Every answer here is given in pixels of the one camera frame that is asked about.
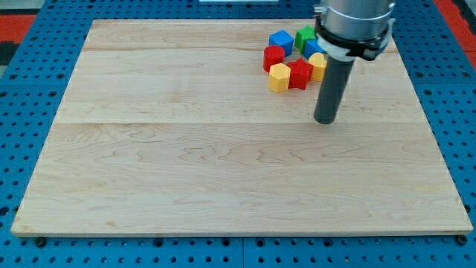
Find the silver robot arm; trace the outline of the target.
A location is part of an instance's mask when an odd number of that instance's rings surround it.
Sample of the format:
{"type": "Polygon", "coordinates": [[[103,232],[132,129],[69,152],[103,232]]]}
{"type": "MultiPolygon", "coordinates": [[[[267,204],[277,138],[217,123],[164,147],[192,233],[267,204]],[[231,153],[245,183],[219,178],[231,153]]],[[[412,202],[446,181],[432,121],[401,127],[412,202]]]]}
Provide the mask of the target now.
{"type": "Polygon", "coordinates": [[[314,6],[315,35],[329,57],[375,60],[393,30],[395,0],[321,0],[314,6]]]}

